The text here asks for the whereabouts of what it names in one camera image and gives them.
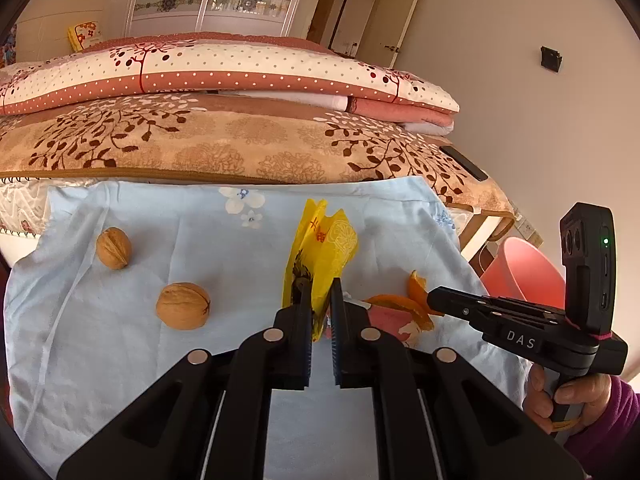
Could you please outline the person's right hand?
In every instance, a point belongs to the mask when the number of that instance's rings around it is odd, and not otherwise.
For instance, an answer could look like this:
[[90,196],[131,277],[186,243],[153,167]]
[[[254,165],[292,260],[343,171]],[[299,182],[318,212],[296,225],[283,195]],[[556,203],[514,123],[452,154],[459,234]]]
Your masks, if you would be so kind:
[[546,372],[538,364],[529,371],[526,385],[526,397],[523,403],[524,413],[546,434],[552,433],[551,415],[553,403],[558,405],[582,405],[582,414],[575,425],[576,431],[594,424],[605,412],[611,399],[612,378],[597,374],[581,377],[568,382],[549,396],[544,390]]

